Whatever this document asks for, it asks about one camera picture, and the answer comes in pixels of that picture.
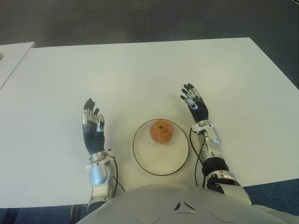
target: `plate rim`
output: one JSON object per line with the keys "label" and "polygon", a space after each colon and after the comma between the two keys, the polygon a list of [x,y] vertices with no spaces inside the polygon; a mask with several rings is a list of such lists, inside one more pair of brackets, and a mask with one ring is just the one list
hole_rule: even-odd
{"label": "plate rim", "polygon": [[[157,119],[152,119],[152,120],[167,120],[167,119],[164,119],[164,118],[160,118],[160,119],[159,119],[159,118],[157,118]],[[173,121],[171,121],[171,120],[167,120],[167,121],[169,121],[169,122],[175,124],[176,126],[178,126],[178,127],[182,130],[182,132],[184,133],[184,135],[185,135],[185,137],[186,137],[186,139],[187,139],[187,143],[188,143],[188,153],[187,153],[186,159],[185,159],[184,163],[181,165],[181,167],[178,168],[176,171],[170,173],[170,174],[154,174],[154,173],[152,173],[152,172],[146,170],[146,169],[145,169],[145,168],[138,162],[138,160],[137,160],[137,158],[136,158],[136,156],[135,156],[134,141],[135,141],[135,137],[136,137],[136,135],[137,135],[137,132],[139,131],[139,129],[140,129],[143,125],[145,125],[146,123],[148,123],[148,122],[150,122],[150,121],[152,121],[152,120],[148,120],[148,121],[144,122],[142,125],[140,125],[140,127],[137,129],[137,131],[136,131],[136,133],[135,133],[135,135],[134,135],[134,138],[133,138],[133,144],[132,144],[132,146],[133,146],[133,154],[134,154],[134,158],[135,158],[136,162],[138,163],[138,165],[139,165],[143,170],[145,170],[146,172],[148,172],[148,173],[150,173],[150,174],[153,174],[153,175],[155,175],[155,176],[168,176],[168,175],[174,174],[174,173],[178,172],[178,171],[185,165],[185,163],[186,163],[186,161],[187,161],[187,159],[188,159],[188,156],[189,156],[189,147],[190,147],[190,145],[189,145],[189,140],[188,140],[187,135],[186,135],[186,133],[184,132],[184,130],[183,130],[177,123],[175,123],[175,122],[173,122]]]}

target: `tabletop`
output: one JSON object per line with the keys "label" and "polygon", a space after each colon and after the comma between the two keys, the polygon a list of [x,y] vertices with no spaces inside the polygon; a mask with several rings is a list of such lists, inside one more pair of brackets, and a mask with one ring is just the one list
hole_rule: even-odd
{"label": "tabletop", "polygon": [[0,207],[88,202],[81,115],[89,97],[105,116],[105,149],[126,190],[194,185],[190,149],[169,176],[144,171],[132,149],[151,119],[189,132],[194,120],[179,97],[185,83],[202,95],[243,186],[299,177],[299,91],[249,38],[35,48],[0,91]]}
{"label": "tabletop", "polygon": [[0,90],[34,42],[0,45]]}

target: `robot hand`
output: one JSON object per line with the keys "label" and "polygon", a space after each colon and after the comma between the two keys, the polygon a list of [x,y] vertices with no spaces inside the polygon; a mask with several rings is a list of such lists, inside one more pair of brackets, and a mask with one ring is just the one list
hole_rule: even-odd
{"label": "robot hand", "polygon": [[185,84],[184,87],[186,90],[182,89],[182,92],[187,98],[182,95],[181,98],[188,104],[188,108],[195,122],[208,120],[208,109],[198,91],[190,83],[188,83],[188,85]]}
{"label": "robot hand", "polygon": [[99,109],[93,112],[95,102],[91,98],[85,103],[82,114],[84,143],[90,155],[104,151],[104,116],[98,115]]}

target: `floor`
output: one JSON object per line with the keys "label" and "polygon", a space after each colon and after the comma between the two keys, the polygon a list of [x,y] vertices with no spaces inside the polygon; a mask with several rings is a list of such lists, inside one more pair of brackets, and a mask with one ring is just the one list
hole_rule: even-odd
{"label": "floor", "polygon": [[[299,88],[299,5],[291,0],[0,0],[0,45],[231,37],[250,37]],[[245,189],[255,204],[299,215],[299,179]],[[70,211],[0,209],[0,224],[66,224]]]}

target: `white plate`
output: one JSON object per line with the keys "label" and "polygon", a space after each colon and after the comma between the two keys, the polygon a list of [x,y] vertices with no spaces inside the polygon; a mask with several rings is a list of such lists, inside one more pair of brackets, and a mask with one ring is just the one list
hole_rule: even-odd
{"label": "white plate", "polygon": [[186,162],[189,154],[188,139],[177,124],[169,121],[173,128],[170,142],[155,142],[150,136],[150,126],[155,120],[144,123],[137,130],[133,141],[134,156],[138,164],[151,174],[173,174]]}

